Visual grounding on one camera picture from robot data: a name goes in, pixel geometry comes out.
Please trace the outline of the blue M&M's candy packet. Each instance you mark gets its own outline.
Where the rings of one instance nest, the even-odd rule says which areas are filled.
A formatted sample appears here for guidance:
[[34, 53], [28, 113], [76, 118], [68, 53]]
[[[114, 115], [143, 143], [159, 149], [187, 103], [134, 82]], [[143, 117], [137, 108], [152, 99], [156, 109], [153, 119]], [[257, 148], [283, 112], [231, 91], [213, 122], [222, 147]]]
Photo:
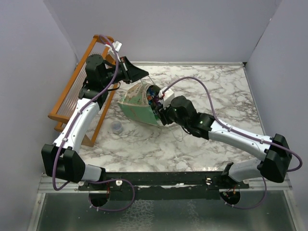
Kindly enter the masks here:
[[147, 96], [155, 96], [156, 94], [156, 91], [152, 88], [152, 86], [150, 86], [148, 89], [147, 89]]

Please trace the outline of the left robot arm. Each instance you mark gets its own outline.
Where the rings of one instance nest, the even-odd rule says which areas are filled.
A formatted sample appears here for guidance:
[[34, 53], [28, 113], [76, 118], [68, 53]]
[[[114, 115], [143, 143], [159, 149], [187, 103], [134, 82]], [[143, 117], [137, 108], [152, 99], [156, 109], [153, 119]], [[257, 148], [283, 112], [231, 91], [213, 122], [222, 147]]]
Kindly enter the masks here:
[[78, 154], [81, 143], [107, 99], [109, 87], [120, 81], [136, 82], [149, 73], [133, 65], [125, 56], [112, 65], [99, 54], [86, 59], [85, 72], [86, 78], [69, 122], [53, 144], [43, 146], [41, 155], [46, 174], [53, 179], [74, 183], [90, 181], [94, 189], [101, 190], [106, 185], [105, 169], [85, 164]]

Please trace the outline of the purple Fox's candy bag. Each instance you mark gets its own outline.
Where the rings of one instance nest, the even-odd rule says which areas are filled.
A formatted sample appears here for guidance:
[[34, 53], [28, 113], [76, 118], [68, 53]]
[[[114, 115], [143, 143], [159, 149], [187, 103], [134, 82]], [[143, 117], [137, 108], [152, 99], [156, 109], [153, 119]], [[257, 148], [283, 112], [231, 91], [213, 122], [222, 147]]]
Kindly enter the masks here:
[[152, 105], [153, 107], [159, 107], [161, 106], [160, 98], [158, 96], [153, 96], [152, 97]]

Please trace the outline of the green illustrated paper bag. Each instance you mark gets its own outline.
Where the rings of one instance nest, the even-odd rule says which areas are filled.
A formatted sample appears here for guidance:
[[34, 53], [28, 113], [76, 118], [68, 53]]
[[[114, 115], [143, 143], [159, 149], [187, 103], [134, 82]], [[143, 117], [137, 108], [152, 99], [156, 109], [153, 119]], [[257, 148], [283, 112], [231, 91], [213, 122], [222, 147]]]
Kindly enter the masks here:
[[157, 96], [161, 88], [154, 83], [141, 80], [129, 88], [117, 104], [128, 119], [158, 126], [158, 116], [154, 112], [152, 97], [147, 96], [147, 89], [150, 86], [156, 91], [155, 96]]

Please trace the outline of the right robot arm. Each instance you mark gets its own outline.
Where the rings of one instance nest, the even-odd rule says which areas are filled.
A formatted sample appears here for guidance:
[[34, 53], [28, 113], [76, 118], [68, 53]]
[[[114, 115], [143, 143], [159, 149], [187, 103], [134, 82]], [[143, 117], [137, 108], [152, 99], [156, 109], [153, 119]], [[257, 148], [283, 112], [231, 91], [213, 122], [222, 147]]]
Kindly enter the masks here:
[[221, 176], [224, 187], [232, 188], [238, 182], [259, 177], [275, 183], [284, 181], [292, 159], [284, 136], [261, 136], [245, 130], [235, 132], [214, 116], [198, 112], [184, 96], [175, 97], [168, 106], [159, 106], [157, 113], [163, 125], [176, 123], [195, 137], [219, 141], [254, 156], [245, 162], [227, 164]]

